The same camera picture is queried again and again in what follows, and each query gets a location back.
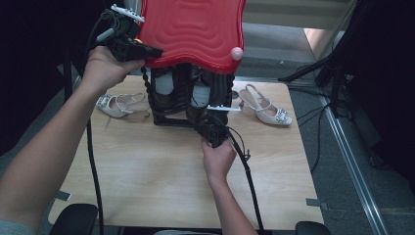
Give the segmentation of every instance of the black cable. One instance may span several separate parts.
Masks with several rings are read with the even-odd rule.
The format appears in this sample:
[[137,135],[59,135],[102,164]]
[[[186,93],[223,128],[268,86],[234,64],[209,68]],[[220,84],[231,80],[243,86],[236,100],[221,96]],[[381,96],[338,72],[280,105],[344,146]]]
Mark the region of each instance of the black cable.
[[87,143],[88,143],[88,155],[89,155],[89,163],[91,164],[92,177],[94,179],[95,194],[96,194],[96,197],[97,197],[100,235],[104,235],[103,201],[102,201],[102,197],[101,197],[101,188],[100,188],[100,181],[98,179],[97,167],[95,166],[95,160],[94,160],[94,148],[92,146],[92,128],[91,128],[91,126],[92,125],[91,125],[91,118],[90,118],[88,120],[88,123],[86,124],[86,137],[87,137]]
[[105,2],[105,0],[103,0],[103,7],[104,9],[107,9],[107,3]]
[[321,118],[323,117],[323,114],[324,114],[324,111],[328,108],[328,107],[330,107],[331,106],[331,104],[329,103],[329,104],[327,104],[327,105],[325,105],[324,107],[323,107],[323,110],[320,112],[320,116],[318,117],[318,126],[317,126],[317,155],[316,155],[316,157],[315,157],[315,162],[314,162],[314,164],[313,164],[313,166],[311,167],[311,169],[310,169],[310,171],[311,171],[311,173],[313,173],[314,172],[314,170],[315,170],[315,168],[317,167],[317,165],[318,165],[318,162],[320,161],[320,145],[321,145],[321,138],[320,138],[320,132],[321,132]]
[[[88,61],[88,56],[89,56],[89,51],[92,49],[93,43],[95,40],[93,40],[95,31],[97,29],[97,27],[101,24],[101,22],[103,21],[103,14],[101,15],[100,19],[98,19],[92,30],[91,33],[89,34],[89,38],[88,38],[88,42],[87,42],[87,46],[85,49],[85,61],[84,61],[84,65],[86,65],[87,61]],[[83,77],[83,71],[79,72],[79,75],[82,79]],[[87,136],[87,144],[88,144],[88,157],[89,157],[89,163],[91,165],[91,170],[92,170],[92,177],[94,180],[94,187],[95,187],[95,195],[97,198],[97,207],[98,207],[98,218],[99,218],[99,227],[100,227],[100,235],[104,235],[104,210],[103,210],[103,203],[102,203],[102,196],[101,196],[101,187],[100,187],[100,182],[99,182],[99,178],[98,178],[98,172],[97,172],[97,167],[95,166],[95,160],[94,160],[94,148],[93,148],[93,144],[92,144],[92,124],[91,124],[91,117],[89,118],[87,124],[86,124],[86,136]]]
[[318,108],[312,109],[312,110],[308,111],[305,115],[302,115],[300,117],[297,117],[297,120],[300,120],[301,118],[304,118],[305,116],[309,115],[311,112],[316,111],[316,110],[320,110],[322,108],[323,107],[318,107]]
[[258,226],[259,226],[259,233],[263,234],[264,229],[263,229],[262,218],[260,216],[259,206],[258,206],[258,202],[257,202],[257,198],[256,198],[256,192],[255,192],[255,188],[254,188],[253,177],[251,176],[251,169],[250,169],[250,166],[247,163],[247,159],[245,158],[245,154],[241,151],[241,148],[239,147],[238,142],[235,140],[234,136],[229,131],[229,127],[227,127],[222,122],[222,120],[220,118],[218,118],[216,116],[211,116],[210,114],[207,114],[207,116],[216,118],[216,120],[218,120],[219,123],[226,129],[226,131],[228,132],[229,137],[231,138],[232,145],[234,146],[236,152],[238,153],[238,156],[241,159],[242,165],[244,166],[244,169],[245,169],[245,174],[246,174],[247,179],[248,179],[248,183],[250,185],[251,195],[252,195],[253,201],[254,201],[254,210],[255,210],[256,220],[257,220]]
[[323,93],[318,93],[318,92],[305,90],[305,89],[300,89],[300,88],[295,88],[295,87],[289,87],[289,90],[298,91],[298,92],[302,92],[302,93],[307,93],[307,94],[310,94],[310,95],[323,96],[323,97],[328,97],[328,98],[331,97],[330,95],[326,95],[326,94],[323,94]]
[[[194,87],[194,84],[195,84],[195,82],[196,81],[198,81],[198,80],[200,80],[200,78],[197,76],[197,77],[194,77],[194,78],[192,78],[187,84],[186,84],[186,94],[187,93],[189,93],[189,89],[190,89],[190,87],[191,86],[193,86],[193,89],[195,89]],[[191,95],[191,97],[192,97],[192,100],[195,102],[195,104],[196,104],[196,106],[199,106],[199,104],[198,104],[198,102],[196,101],[196,99],[195,99],[195,97],[193,96],[193,91],[192,91],[192,95]]]
[[303,123],[299,124],[299,128],[302,127],[304,124],[306,124],[309,120],[313,119],[314,117],[316,117],[319,113],[315,113],[313,116],[309,117],[308,119],[306,119]]
[[[296,72],[299,72],[300,70],[305,69],[305,68],[307,68],[309,66],[311,66],[311,65],[300,66],[300,67],[297,68]],[[303,76],[300,76],[299,79],[306,80],[306,78],[303,77]]]
[[242,151],[243,151],[244,156],[245,156],[245,143],[244,143],[244,140],[242,139],[242,136],[234,128],[231,128],[231,127],[228,127],[228,128],[233,130],[239,136],[239,139],[241,140],[241,143],[242,143]]

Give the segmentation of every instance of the wrist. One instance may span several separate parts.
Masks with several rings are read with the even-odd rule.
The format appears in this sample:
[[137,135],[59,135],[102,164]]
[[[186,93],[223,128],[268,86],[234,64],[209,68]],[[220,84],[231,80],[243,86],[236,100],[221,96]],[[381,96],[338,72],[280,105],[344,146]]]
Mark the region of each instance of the wrist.
[[224,188],[229,188],[226,177],[208,177],[207,182],[212,191],[222,190]]
[[76,88],[75,92],[81,93],[82,96],[91,99],[91,100],[98,100],[102,95],[104,95],[107,91],[101,89],[93,84],[89,84],[86,81],[83,81],[79,84]]

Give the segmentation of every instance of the black chair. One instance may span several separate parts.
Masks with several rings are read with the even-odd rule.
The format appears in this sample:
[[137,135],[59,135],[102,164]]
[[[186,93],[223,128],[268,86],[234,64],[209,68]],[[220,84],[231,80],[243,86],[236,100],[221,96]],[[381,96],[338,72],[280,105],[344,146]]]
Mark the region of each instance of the black chair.
[[50,235],[90,235],[97,215],[98,208],[95,205],[69,205],[58,216]]
[[324,224],[300,221],[296,224],[296,235],[331,235],[331,233]]

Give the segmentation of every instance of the gray floor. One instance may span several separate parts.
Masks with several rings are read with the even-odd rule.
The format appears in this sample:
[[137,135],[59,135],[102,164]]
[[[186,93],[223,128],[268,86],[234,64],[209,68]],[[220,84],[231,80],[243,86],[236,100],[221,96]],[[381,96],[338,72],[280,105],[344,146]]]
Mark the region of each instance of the gray floor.
[[[237,79],[275,81],[272,78],[290,75],[299,67],[315,62],[300,28],[244,23],[244,36],[246,50],[244,60],[237,71]],[[313,74],[299,79],[290,87],[300,85],[304,85],[308,90],[316,90],[313,86]],[[290,93],[297,117],[322,106],[318,96],[294,90]],[[58,110],[62,100],[63,92],[50,102],[16,148],[0,158],[0,172],[4,171],[17,151]],[[341,118],[340,122],[389,234],[415,234],[415,198],[405,179],[391,169],[377,170],[370,166],[369,152],[352,121]],[[317,127],[318,118],[315,117],[300,128],[310,165],[314,163],[317,153]],[[321,120],[321,139],[321,158],[312,176],[319,200],[328,205],[328,209],[322,210],[326,225],[333,234],[373,234],[372,226],[326,116]],[[48,234],[49,230],[50,224],[45,216],[39,234]],[[110,227],[107,228],[106,234],[117,234],[117,231],[117,228]],[[274,234],[294,232],[275,231]]]

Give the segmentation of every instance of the white sandal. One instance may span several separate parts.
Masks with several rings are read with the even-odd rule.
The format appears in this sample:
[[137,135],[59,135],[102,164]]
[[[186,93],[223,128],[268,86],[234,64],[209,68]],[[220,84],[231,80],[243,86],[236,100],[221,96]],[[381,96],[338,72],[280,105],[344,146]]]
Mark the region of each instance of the white sandal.
[[105,94],[98,99],[96,106],[113,118],[122,118],[125,115],[143,111],[146,112],[147,116],[147,110],[150,108],[146,95],[143,92],[117,96]]
[[[249,87],[251,87],[259,95],[259,98],[256,98]],[[242,89],[239,92],[239,97],[242,99],[241,106],[243,106],[244,103],[247,103],[251,109],[255,110],[256,116],[262,122],[278,125],[290,125],[293,122],[287,111],[274,106],[271,100],[264,97],[262,93],[256,89],[256,87],[248,84],[245,88],[246,89]]]

